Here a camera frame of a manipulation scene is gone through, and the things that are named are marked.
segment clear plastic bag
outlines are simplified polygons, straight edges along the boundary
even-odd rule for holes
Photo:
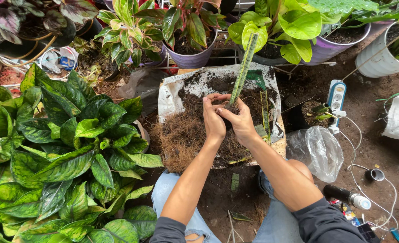
[[[343,164],[343,152],[336,138],[320,126],[287,134],[286,156],[303,162],[323,182],[334,182]]]

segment purple pot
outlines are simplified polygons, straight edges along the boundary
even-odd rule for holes
[[[182,55],[179,53],[175,53],[174,51],[171,50],[170,47],[167,46],[165,41],[163,41],[164,42],[163,46],[170,53],[170,56],[172,57],[172,59],[174,60],[174,62],[177,64],[178,67],[184,69],[202,68],[207,64],[208,60],[210,59],[213,46],[215,45],[216,37],[218,36],[217,30],[214,29],[214,31],[215,31],[215,39],[213,40],[212,44],[208,46],[205,51],[202,51],[194,55]]]
[[[359,39],[358,41],[348,43],[348,44],[339,44],[331,41],[327,41],[326,39],[317,36],[316,38],[316,45],[313,45],[312,41],[310,44],[312,45],[312,59],[310,62],[305,62],[301,59],[301,63],[308,66],[315,66],[321,64],[332,57],[337,56],[337,54],[345,51],[349,47],[359,43],[360,41],[364,40],[370,32],[370,23],[366,25],[364,28],[364,36]]]

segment dirt floor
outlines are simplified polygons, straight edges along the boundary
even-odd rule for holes
[[[330,81],[332,79],[342,79],[355,69],[355,57],[372,40],[373,37],[332,58],[330,61],[337,62],[335,66],[299,66],[292,74],[290,80],[288,75],[277,72],[276,76],[282,103],[289,95],[293,95],[300,102],[315,95],[314,99],[325,102]],[[374,168],[375,165],[379,165],[386,178],[395,185],[398,196],[393,214],[399,222],[399,140],[382,137],[381,134],[385,128],[385,122],[383,120],[375,122],[378,119],[378,115],[383,113],[383,104],[375,102],[375,100],[388,98],[399,92],[399,74],[383,78],[367,78],[360,73],[355,73],[345,80],[345,84],[348,90],[346,91],[343,109],[347,112],[348,117],[359,125],[363,134],[362,144],[357,152],[355,163],[367,168]],[[286,130],[290,132],[291,127],[286,122],[286,116],[287,112],[283,113]],[[150,124],[153,122],[156,122],[156,118],[153,116],[149,116],[147,120],[142,120],[142,124],[146,129],[149,129]],[[346,119],[341,119],[339,127],[354,144],[358,142],[359,131],[352,123]],[[345,161],[339,171],[336,182],[332,184],[352,191],[358,191],[351,173],[346,169],[350,164],[349,159],[353,152],[352,147],[342,135],[336,135],[336,138],[342,147]],[[153,141],[149,152],[159,153],[157,144]],[[138,186],[153,184],[163,169],[149,169],[148,171],[149,174],[143,176],[144,181]],[[228,210],[242,213],[254,219],[253,222],[233,220],[236,231],[245,242],[254,239],[254,229],[259,229],[260,222],[267,213],[270,200],[258,189],[256,177],[258,171],[258,166],[232,166],[227,169],[217,169],[210,172],[198,203],[198,210],[210,229],[222,242],[227,242],[231,228]],[[231,191],[231,176],[233,173],[240,175],[239,190],[236,192]],[[354,169],[354,176],[364,192],[372,200],[387,210],[391,209],[394,200],[394,190],[388,182],[382,181],[368,184],[364,180],[364,170],[360,168]],[[318,180],[315,176],[314,178],[318,188],[322,190],[326,183]],[[145,199],[136,201],[135,204],[151,205],[150,194]],[[367,221],[372,221],[376,224],[382,224],[388,218],[388,215],[376,205],[372,205],[372,208],[367,211],[354,207],[353,210],[358,218],[361,218],[364,213],[364,218]],[[391,219],[386,227],[396,227],[396,224]],[[379,238],[384,234],[384,231],[380,229],[375,232]],[[242,242],[237,236],[236,238],[237,242]],[[396,241],[388,233],[382,242],[394,243]]]

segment blue jeans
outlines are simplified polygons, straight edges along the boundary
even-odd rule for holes
[[[158,217],[160,217],[164,204],[179,178],[179,174],[168,173],[165,170],[156,182],[152,193],[152,202],[153,209]],[[259,182],[262,189],[268,193],[271,202],[267,216],[262,221],[252,243],[302,243],[297,220],[289,212],[288,208],[273,196],[273,188],[262,170],[260,170]],[[185,231],[186,235],[193,233],[199,236],[204,235],[203,243],[221,242],[209,229],[197,208]]]

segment pink-edged leaf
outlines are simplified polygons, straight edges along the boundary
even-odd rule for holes
[[[12,42],[13,44],[22,45],[21,39],[18,38],[18,36],[12,34],[11,32],[0,29],[0,34],[7,41]]]
[[[0,29],[17,35],[19,31],[18,15],[11,10],[0,8]]]
[[[60,12],[78,24],[84,24],[87,20],[93,19],[99,14],[99,10],[85,0],[62,0]]]

